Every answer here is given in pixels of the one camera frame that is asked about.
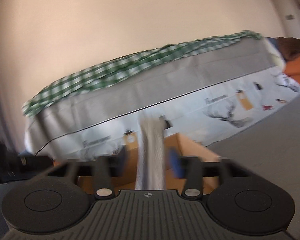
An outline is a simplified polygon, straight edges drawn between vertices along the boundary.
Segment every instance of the brown pillow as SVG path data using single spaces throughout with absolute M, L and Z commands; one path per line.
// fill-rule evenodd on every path
M 298 56 L 300 56 L 299 39 L 277 37 L 277 45 L 286 61 L 295 60 Z

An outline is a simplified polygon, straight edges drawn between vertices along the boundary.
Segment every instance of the round pad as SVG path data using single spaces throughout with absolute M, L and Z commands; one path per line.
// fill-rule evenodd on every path
M 78 222 L 88 211 L 88 195 L 64 178 L 43 177 L 16 187 L 2 200 L 2 214 L 13 228 L 50 233 Z
M 55 209 L 61 202 L 62 196 L 53 190 L 38 190 L 25 198 L 25 205 L 33 211 L 49 211 Z
M 208 197 L 213 217 L 225 228 L 246 235 L 265 235 L 287 228 L 294 201 L 282 188 L 260 178 L 228 179 Z

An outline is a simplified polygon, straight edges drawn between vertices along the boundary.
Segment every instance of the metal screw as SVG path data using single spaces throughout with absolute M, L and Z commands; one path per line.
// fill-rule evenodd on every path
M 100 197 L 108 197 L 112 194 L 112 190 L 109 188 L 100 188 L 96 193 Z
M 189 197 L 196 197 L 200 195 L 200 191 L 195 188 L 189 188 L 185 190 L 185 194 Z

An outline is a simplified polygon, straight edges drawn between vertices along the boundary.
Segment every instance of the black plastic base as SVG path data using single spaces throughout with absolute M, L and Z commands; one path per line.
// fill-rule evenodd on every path
M 181 196 L 176 190 L 115 196 L 111 177 L 120 176 L 124 153 L 65 163 L 13 189 L 2 202 L 13 228 L 4 239 L 293 239 L 285 232 L 295 209 L 291 196 L 229 160 L 181 157 Z M 76 185 L 78 176 L 93 176 L 94 195 Z M 219 177 L 210 195 L 203 195 L 203 176 Z

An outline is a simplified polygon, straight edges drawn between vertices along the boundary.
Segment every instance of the printed pattern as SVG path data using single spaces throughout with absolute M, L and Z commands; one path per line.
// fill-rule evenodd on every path
M 155 66 L 221 49 L 248 37 L 260 40 L 262 36 L 252 31 L 243 31 L 225 36 L 166 45 L 113 59 L 63 77 L 42 89 L 22 107 L 25 116 L 35 116 L 44 108 L 70 95 L 78 95 L 113 86 L 129 77 Z
M 236 104 L 233 101 L 230 101 L 230 100 L 228 102 L 229 102 L 229 106 L 226 106 L 226 110 L 227 110 L 226 116 L 222 116 L 216 111 L 212 112 L 212 106 L 208 106 L 206 115 L 208 117 L 216 118 L 216 119 L 219 119 L 221 121 L 227 121 L 230 124 L 232 124 L 234 127 L 238 127 L 238 128 L 244 127 L 244 126 L 246 126 L 247 124 L 249 124 L 250 122 L 253 121 L 253 119 L 251 117 L 246 117 L 246 118 L 241 119 L 241 120 L 234 120 L 233 112 L 236 108 Z

